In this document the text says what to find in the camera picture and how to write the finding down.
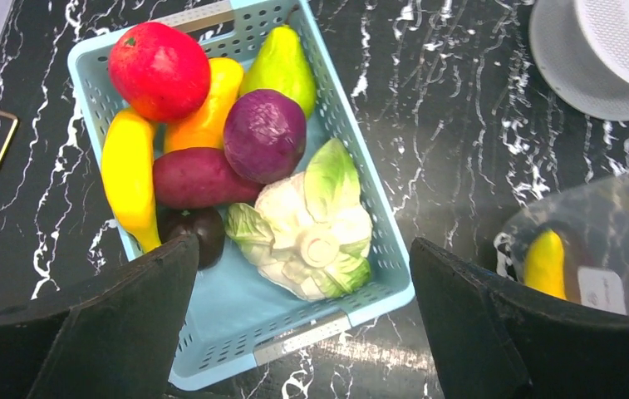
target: white spool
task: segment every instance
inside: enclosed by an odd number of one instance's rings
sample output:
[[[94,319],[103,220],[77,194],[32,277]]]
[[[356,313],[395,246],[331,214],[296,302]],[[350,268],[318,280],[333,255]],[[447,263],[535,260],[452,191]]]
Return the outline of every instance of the white spool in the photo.
[[[537,0],[529,46],[544,79],[570,106],[629,121],[629,0]]]

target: yellow squash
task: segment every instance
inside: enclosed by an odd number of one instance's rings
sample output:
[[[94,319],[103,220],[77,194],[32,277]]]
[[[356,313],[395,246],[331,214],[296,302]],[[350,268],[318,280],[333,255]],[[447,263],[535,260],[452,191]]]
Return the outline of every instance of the yellow squash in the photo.
[[[529,246],[524,260],[524,284],[565,300],[563,262],[561,237],[552,230],[544,231]]]
[[[132,108],[116,114],[101,154],[101,180],[118,223],[146,254],[160,246],[153,190],[157,125]]]

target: light blue plastic basket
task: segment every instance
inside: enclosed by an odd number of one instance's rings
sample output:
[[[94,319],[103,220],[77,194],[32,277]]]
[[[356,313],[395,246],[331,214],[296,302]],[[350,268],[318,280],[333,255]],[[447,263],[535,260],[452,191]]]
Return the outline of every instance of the light blue plastic basket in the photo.
[[[282,24],[295,5],[300,10],[292,14],[289,24],[302,39],[317,77],[318,95],[316,113],[307,125],[307,152],[298,170],[332,135],[342,139],[356,162],[361,200],[373,219],[369,257],[373,279],[344,298],[308,303],[262,278],[238,248],[227,242],[219,264],[197,276],[179,334],[170,382],[182,390],[195,391],[272,361],[402,307],[414,297],[405,244],[307,2],[221,1],[159,21],[184,32],[233,21],[232,32],[201,44],[211,57],[232,57],[247,68],[268,32]],[[78,43],[68,60],[99,165],[109,124],[126,106],[109,81],[106,65],[111,47],[124,31]],[[119,232],[128,259],[141,256],[135,240],[123,229]]]

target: basket handle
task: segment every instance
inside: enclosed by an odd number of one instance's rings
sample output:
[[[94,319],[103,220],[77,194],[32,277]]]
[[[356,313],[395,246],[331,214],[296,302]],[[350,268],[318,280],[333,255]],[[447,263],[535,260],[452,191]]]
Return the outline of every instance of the basket handle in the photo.
[[[219,25],[220,23],[233,21],[235,14],[229,0],[212,2],[182,12],[170,14],[167,17],[157,18],[153,21],[190,33],[206,27]]]
[[[349,322],[348,316],[344,312],[336,312],[317,320],[312,325],[296,328],[284,337],[258,345],[253,351],[253,356],[255,362],[262,366],[322,339],[343,333],[350,328],[351,322]]]

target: green pear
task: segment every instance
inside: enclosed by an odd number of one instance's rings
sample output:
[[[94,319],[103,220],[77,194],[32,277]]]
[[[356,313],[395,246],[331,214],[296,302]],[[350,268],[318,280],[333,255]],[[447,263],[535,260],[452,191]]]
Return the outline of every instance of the green pear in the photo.
[[[246,72],[240,96],[258,89],[271,89],[295,101],[309,116],[317,104],[317,82],[299,36],[288,25],[274,28],[265,38],[253,65]]]

